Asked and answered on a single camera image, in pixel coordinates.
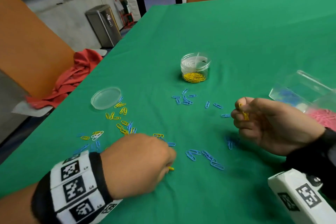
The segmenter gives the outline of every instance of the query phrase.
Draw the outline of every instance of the table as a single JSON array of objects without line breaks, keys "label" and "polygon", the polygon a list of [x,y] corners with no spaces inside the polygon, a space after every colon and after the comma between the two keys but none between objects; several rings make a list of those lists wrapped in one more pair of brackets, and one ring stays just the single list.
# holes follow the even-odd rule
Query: table
[{"label": "table", "polygon": [[[224,136],[237,133],[230,113],[242,96],[267,97],[277,79],[302,69],[336,86],[334,0],[215,0],[155,6],[97,68],[0,166],[0,197],[38,181],[73,154],[90,135],[105,149],[122,137],[108,110],[95,110],[92,95],[118,86],[126,121],[137,133],[161,133],[175,142],[175,171],[150,194],[125,199],[102,223],[292,223],[267,185],[282,157],[248,142],[229,150]],[[190,52],[212,58],[209,78],[190,84],[180,77],[180,59]],[[197,94],[193,105],[172,95]],[[208,109],[205,103],[211,102]],[[223,109],[212,106],[222,105]],[[192,162],[189,149],[206,150]]]}]

